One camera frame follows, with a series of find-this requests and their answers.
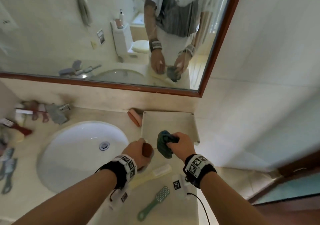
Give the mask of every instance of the hand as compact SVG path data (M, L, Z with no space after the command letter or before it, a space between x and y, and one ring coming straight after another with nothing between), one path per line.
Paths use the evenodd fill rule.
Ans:
M187 134L183 134L181 132L177 132L172 135L180 138L180 140L178 143L169 142L167 143L167 146L178 158L185 162L187 157L189 157L191 154L195 154L194 145L191 141L191 138Z
M164 74L165 72L165 61L162 55L161 49L154 49L151 53L151 67L157 74Z
M151 161L151 158L146 158L142 155L142 145L145 142L146 141L143 138L140 138L138 141L129 143L129 145L122 151L122 154L127 154L134 159L138 169L146 166Z
M174 63L174 66L177 67L176 73L182 74L187 69L191 59L191 54L187 51L182 53Z

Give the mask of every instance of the white tray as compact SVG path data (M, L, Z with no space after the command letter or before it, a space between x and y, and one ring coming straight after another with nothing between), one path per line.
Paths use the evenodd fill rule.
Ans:
M200 139L193 113L188 112L144 112L142 117L141 137L157 148L158 134L182 132L188 134L195 145Z

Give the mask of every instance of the red toothbrush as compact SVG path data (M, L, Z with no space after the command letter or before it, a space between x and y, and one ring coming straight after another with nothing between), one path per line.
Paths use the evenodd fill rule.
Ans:
M32 133L32 130L19 126L17 123L12 122L9 119L5 119L5 118L0 119L0 124L5 125L6 127L9 127L9 128L16 129L22 134L24 134L25 136L28 136Z

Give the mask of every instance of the wooden mirror frame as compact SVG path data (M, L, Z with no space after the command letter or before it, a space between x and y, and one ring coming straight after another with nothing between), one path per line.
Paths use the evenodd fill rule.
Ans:
M238 2L239 0L229 0L228 2L227 8L224 12L224 16L221 21L221 25L219 27L219 30L213 42L213 46L212 46L212 49L207 61L207 65L206 65L204 74L202 76L201 84L198 90L171 89L171 88L165 88L165 87L130 85L130 84L111 83L111 82L96 82L91 80L67 79L67 78L60 78L60 77L51 77L51 76L47 77L47 76L38 76L38 75L32 75L32 74L14 74L14 73L5 73L5 72L0 72L0 78L50 82L50 83L59 83L59 84L83 85L83 86L102 87L102 88L120 89L120 90L134 90L134 91L201 98L207 86L212 69L217 60L219 51L221 49L223 40L228 31L229 25L231 23L231 20L234 15L235 9L238 5Z

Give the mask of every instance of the green cloth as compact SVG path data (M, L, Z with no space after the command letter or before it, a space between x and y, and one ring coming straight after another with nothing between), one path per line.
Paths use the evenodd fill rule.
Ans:
M167 146L168 142L179 142L179 138L172 136L168 131L162 131L158 135L157 149L165 158L172 158L173 152Z

